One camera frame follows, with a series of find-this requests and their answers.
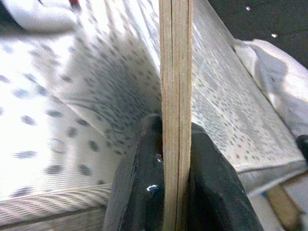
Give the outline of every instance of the wooden board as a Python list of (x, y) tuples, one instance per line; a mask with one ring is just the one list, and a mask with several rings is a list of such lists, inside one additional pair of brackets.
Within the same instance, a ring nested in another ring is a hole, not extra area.
[(191, 147), (192, 2), (160, 0), (165, 231), (184, 230)]

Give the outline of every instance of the wooden stick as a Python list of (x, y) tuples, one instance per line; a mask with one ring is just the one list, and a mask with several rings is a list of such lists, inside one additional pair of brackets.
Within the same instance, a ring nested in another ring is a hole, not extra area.
[(186, 226), (191, 147), (192, 2), (160, 0), (165, 231)]

